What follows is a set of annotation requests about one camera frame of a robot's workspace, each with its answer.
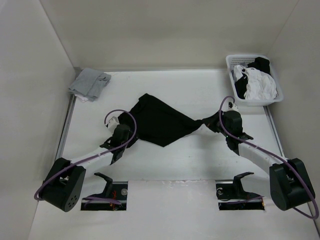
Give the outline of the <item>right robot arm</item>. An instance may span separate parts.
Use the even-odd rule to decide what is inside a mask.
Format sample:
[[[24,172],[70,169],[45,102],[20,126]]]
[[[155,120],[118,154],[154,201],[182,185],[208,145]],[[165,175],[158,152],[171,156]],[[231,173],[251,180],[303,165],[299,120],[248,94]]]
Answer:
[[[243,131],[239,112],[218,111],[203,123],[214,133],[225,136],[231,151],[250,160],[268,175],[259,178],[247,171],[234,176],[232,183],[217,184],[219,200],[252,201],[267,197],[282,211],[315,201],[315,191],[304,163],[298,158],[284,159],[255,145],[253,137]]]

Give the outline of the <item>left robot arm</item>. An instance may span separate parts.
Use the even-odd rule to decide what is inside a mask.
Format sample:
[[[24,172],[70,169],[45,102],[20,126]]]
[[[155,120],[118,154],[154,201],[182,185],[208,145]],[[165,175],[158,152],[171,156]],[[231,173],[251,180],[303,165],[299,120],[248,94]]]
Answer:
[[[94,201],[121,205],[112,195],[113,180],[99,172],[116,163],[136,137],[137,127],[126,124],[115,127],[113,135],[96,150],[72,160],[55,160],[41,187],[35,193],[38,201],[46,201],[63,212],[69,212],[78,201]]]

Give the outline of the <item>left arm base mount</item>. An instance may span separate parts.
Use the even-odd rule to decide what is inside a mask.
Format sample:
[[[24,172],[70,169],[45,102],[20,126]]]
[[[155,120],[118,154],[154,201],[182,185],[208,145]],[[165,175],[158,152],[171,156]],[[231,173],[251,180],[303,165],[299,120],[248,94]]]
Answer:
[[[129,183],[113,181],[96,172],[85,180],[81,196],[81,211],[126,211]]]

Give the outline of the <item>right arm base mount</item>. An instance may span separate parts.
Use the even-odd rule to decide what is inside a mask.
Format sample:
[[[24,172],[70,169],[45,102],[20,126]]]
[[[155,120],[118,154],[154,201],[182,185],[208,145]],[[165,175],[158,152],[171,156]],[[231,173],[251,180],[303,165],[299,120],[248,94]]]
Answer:
[[[216,197],[220,211],[265,210],[263,197],[243,188],[241,180],[253,174],[244,172],[234,176],[232,181],[216,182]]]

